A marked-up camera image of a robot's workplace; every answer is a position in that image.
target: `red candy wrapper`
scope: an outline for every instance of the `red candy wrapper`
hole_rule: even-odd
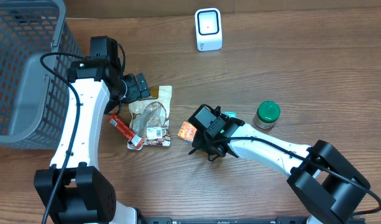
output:
[[[120,117],[116,114],[111,115],[109,122],[116,127],[125,137],[127,137],[136,148],[139,148],[144,140],[135,134],[124,122],[121,121]]]

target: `wood grain surface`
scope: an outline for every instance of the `wood grain surface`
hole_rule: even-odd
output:
[[[223,49],[198,52],[193,16],[68,21],[84,54],[90,37],[108,35],[126,50],[126,73],[172,85],[172,145],[126,149],[103,119],[101,172],[124,205],[146,216],[273,218],[307,215],[286,179],[254,161],[208,162],[176,133],[202,103],[253,124],[258,105],[282,114],[267,131],[285,141],[332,143],[381,197],[381,8],[223,15]],[[129,121],[129,113],[121,114]],[[33,186],[50,150],[0,147],[0,223],[39,223],[44,206]],[[358,210],[376,207],[365,197]],[[366,216],[381,223],[381,212]]]
[[[381,0],[65,0],[67,16],[111,19],[190,16],[216,7],[221,13],[381,7]]]

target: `orange package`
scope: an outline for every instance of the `orange package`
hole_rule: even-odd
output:
[[[184,121],[179,129],[178,137],[188,142],[193,142],[197,129],[189,122]]]

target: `gray plastic basket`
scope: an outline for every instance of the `gray plastic basket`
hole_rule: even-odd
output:
[[[68,108],[68,87],[44,69],[47,52],[82,55],[63,1],[0,1],[0,145],[56,149]],[[49,56],[65,76],[75,58]]]

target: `snack package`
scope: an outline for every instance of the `snack package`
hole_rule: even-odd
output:
[[[144,140],[138,135],[136,135],[128,126],[126,126],[126,124],[123,121],[121,121],[118,115],[111,115],[111,117],[109,118],[109,123],[116,127],[117,130],[119,130],[119,132],[121,132],[126,138],[128,138],[136,148],[142,146]]]
[[[141,137],[144,145],[169,146],[171,143],[170,131],[170,103],[172,86],[150,87],[150,97],[130,103],[129,112],[132,115],[129,127]],[[136,149],[128,141],[128,149]]]
[[[178,137],[192,143],[197,129],[189,122],[184,121],[179,129]]]

